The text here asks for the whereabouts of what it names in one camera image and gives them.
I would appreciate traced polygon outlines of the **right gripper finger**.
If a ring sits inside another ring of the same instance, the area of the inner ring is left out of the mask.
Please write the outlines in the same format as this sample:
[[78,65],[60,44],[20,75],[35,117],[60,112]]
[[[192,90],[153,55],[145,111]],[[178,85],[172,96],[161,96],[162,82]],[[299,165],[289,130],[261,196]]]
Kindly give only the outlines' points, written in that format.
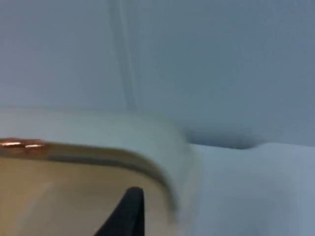
[[144,192],[128,188],[95,236],[144,236]]

